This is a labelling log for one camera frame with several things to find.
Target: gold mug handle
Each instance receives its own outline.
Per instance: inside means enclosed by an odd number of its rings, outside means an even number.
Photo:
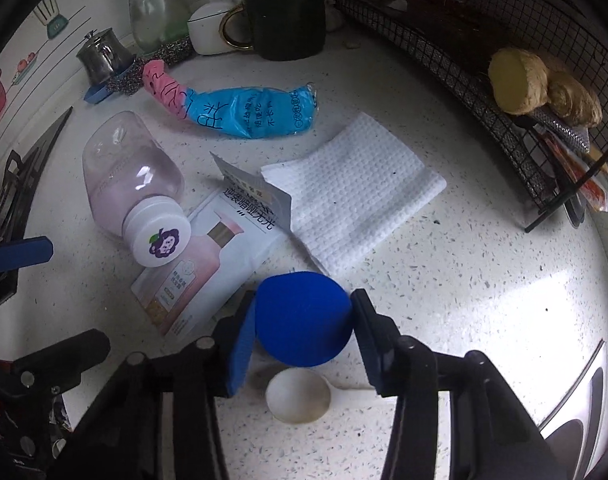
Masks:
[[[244,10],[244,6],[239,4],[225,13],[221,23],[219,24],[219,35],[221,36],[222,40],[226,41],[226,43],[233,48],[237,48],[239,50],[250,50],[253,48],[253,44],[251,42],[244,43],[242,41],[235,41],[233,38],[228,36],[228,33],[226,32],[226,23],[228,23],[228,20],[230,20],[230,18],[232,18],[238,12],[242,12],[242,10]]]

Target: speckled countertop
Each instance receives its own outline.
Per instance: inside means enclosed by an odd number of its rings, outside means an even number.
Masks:
[[[347,50],[344,40],[361,47]],[[248,54],[201,57],[172,70],[197,90],[233,86],[318,89],[315,128],[301,136],[238,140],[215,136],[166,113],[146,93],[79,101],[37,189],[26,235],[56,247],[52,261],[24,269],[20,291],[0,308],[0,358],[14,358],[91,327],[112,352],[66,395],[77,422],[116,365],[131,351],[170,352],[130,292],[139,272],[127,250],[100,234],[90,216],[82,148],[111,115],[138,113],[186,177],[186,210],[214,189],[214,152],[247,171],[311,152],[359,112],[386,126],[447,181],[447,189],[340,280],[365,288],[376,309],[402,333],[435,351],[484,351],[536,422],[555,407],[600,339],[608,351],[608,263],[590,216],[574,230],[563,212],[531,234],[535,211],[500,152],[458,103],[420,68],[379,41],[345,29],[319,56],[272,63]],[[292,242],[277,248],[248,283],[313,269]],[[239,294],[230,304],[235,304]],[[262,397],[279,365],[257,349],[247,383],[218,400],[232,479],[378,478],[393,407],[329,413],[317,423],[286,426]],[[356,342],[319,367],[336,386],[366,385]],[[447,399],[441,398],[438,479],[448,472]],[[608,428],[608,369],[607,369]]]

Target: sink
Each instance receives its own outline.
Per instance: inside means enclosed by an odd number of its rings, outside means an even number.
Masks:
[[[581,480],[604,453],[608,439],[600,439],[604,403],[604,341],[558,406],[540,424],[551,451],[566,471],[568,480]]]

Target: white bottle cap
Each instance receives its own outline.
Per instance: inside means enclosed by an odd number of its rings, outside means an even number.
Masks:
[[[186,248],[191,239],[191,224],[175,200],[152,196],[132,208],[121,234],[138,264],[160,267]]]

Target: pink bottle illustration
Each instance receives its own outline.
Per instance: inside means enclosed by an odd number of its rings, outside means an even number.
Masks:
[[[219,254],[235,235],[244,230],[225,214],[215,211],[220,221],[207,234],[191,237],[177,259],[152,277],[143,303],[146,312],[163,335],[180,317],[191,299],[212,278],[220,266]]]

